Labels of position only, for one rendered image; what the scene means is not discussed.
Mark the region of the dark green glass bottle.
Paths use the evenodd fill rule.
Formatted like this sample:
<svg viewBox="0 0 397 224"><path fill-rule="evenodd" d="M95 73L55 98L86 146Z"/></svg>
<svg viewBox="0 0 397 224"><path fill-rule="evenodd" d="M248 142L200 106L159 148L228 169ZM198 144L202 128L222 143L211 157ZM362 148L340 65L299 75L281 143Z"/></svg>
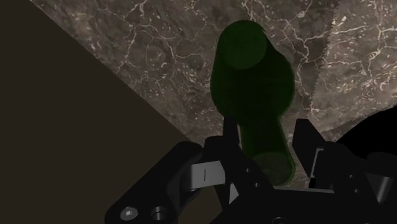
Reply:
<svg viewBox="0 0 397 224"><path fill-rule="evenodd" d="M222 31L210 91L218 112L240 127L245 156L258 164L272 185L290 181L295 163L281 116L294 98L295 74L260 24L239 20Z"/></svg>

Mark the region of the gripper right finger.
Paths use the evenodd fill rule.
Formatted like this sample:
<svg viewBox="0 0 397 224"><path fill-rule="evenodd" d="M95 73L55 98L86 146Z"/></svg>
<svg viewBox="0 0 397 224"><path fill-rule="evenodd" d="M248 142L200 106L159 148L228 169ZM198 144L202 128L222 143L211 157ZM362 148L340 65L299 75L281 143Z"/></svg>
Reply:
<svg viewBox="0 0 397 224"><path fill-rule="evenodd" d="M392 204L397 200L397 157L372 152L355 155L341 143L326 141L308 119L296 120L292 147L317 188L333 190L361 203Z"/></svg>

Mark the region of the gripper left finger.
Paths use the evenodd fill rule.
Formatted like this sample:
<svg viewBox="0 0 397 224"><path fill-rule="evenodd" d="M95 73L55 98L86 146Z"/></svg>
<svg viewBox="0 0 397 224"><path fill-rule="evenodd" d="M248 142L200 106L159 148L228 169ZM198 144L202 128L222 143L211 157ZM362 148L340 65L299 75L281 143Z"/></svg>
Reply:
<svg viewBox="0 0 397 224"><path fill-rule="evenodd" d="M268 195L273 186L239 147L235 122L203 146L176 144L104 216L105 224L179 224L179 215L201 188L213 186L221 212L210 224L274 224Z"/></svg>

